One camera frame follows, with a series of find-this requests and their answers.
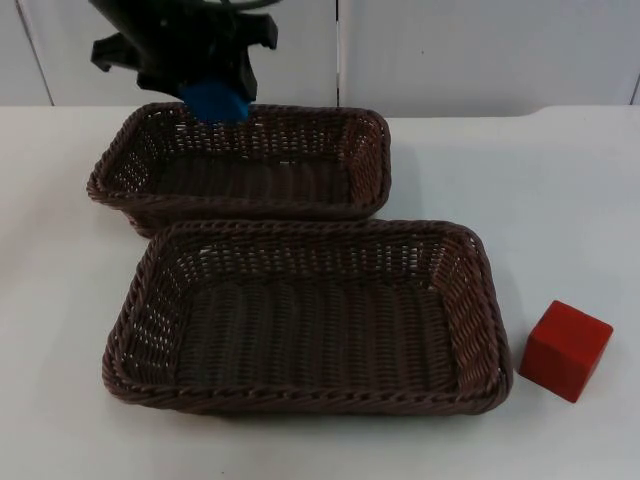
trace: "white tabletop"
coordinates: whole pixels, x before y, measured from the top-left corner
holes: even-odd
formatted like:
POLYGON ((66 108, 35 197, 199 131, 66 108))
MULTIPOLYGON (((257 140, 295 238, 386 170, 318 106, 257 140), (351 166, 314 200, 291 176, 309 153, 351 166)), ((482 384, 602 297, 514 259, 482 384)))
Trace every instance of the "white tabletop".
POLYGON ((478 417, 194 417, 100 379, 146 241, 85 194, 127 108, 0 109, 0 478, 640 478, 640 109, 398 119, 382 218, 483 239, 511 346, 555 298, 612 324, 577 404, 516 376, 478 417))

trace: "blue gripper part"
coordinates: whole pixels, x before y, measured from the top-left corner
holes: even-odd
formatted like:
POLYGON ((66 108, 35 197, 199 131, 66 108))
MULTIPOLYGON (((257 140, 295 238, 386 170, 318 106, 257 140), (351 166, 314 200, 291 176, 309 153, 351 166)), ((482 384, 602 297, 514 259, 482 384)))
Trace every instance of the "blue gripper part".
POLYGON ((180 97, 198 120, 210 125, 249 118, 249 102, 216 78, 181 87, 180 97))

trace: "brown wicker basket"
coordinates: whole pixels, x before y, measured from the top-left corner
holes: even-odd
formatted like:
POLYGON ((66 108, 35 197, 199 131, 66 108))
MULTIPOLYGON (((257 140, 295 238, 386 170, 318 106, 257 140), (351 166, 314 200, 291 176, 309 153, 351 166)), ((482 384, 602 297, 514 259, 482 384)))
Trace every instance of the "brown wicker basket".
POLYGON ((140 108, 96 165, 87 191, 146 237, 180 220, 353 220, 387 201, 388 125, 350 108, 255 106, 209 127, 180 103, 140 108))
POLYGON ((512 384, 480 240, 444 222, 189 222, 140 262, 103 358, 190 413, 477 414, 512 384))

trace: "white backdrop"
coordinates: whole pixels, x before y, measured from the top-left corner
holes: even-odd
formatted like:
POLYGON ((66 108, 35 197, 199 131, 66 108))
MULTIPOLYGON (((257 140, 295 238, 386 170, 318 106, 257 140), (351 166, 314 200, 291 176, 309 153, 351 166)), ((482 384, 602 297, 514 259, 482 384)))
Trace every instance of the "white backdrop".
POLYGON ((0 105, 48 105, 36 59, 11 0, 0 0, 0 105))
POLYGON ((628 104, 638 0, 340 0, 346 105, 391 116, 628 104))
MULTIPOLYGON (((142 92, 135 74, 102 73, 89 61, 94 40, 115 29, 88 0, 19 0, 56 105, 138 105, 165 99, 142 92)), ((258 101, 335 105, 335 0, 285 0, 269 9, 278 50, 251 50, 258 101)))
MULTIPOLYGON (((88 0, 22 4, 56 105, 139 105, 135 75, 104 74, 92 42, 114 29, 88 0)), ((0 0, 0 105, 46 104, 15 10, 0 0)), ((637 0, 284 0, 276 52, 251 56, 258 100, 340 98, 387 116, 518 115, 546 105, 627 104, 640 74, 637 0)), ((640 103, 640 95, 635 103, 640 103)))

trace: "wooden block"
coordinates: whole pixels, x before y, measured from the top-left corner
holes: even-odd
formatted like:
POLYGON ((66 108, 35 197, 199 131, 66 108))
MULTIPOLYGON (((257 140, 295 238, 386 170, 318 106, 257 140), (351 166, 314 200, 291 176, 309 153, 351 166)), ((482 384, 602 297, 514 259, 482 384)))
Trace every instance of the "wooden block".
POLYGON ((612 333, 611 325, 555 301, 529 335, 520 375, 575 403, 612 333))

